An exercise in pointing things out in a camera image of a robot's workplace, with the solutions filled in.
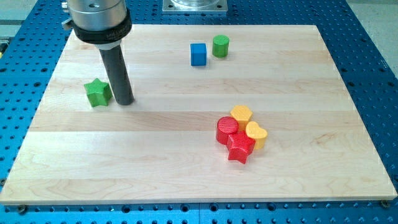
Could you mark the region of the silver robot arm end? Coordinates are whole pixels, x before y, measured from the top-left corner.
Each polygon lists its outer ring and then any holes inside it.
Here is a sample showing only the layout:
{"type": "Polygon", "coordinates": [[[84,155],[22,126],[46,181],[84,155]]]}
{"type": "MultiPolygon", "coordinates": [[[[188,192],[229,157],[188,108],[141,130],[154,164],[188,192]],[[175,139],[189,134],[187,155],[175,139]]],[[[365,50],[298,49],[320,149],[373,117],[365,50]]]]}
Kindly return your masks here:
{"type": "Polygon", "coordinates": [[[62,10],[69,14],[63,29],[73,29],[81,41],[100,50],[119,46],[132,29],[125,0],[65,0],[62,10]]]}

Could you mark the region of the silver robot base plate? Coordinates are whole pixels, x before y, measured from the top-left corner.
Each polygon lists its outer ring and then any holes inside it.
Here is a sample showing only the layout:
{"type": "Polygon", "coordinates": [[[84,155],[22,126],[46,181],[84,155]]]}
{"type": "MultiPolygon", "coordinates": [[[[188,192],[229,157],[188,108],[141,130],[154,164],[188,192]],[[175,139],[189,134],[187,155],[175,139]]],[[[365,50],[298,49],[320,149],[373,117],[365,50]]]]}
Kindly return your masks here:
{"type": "Polygon", "coordinates": [[[227,0],[163,0],[163,12],[226,12],[227,0]]]}

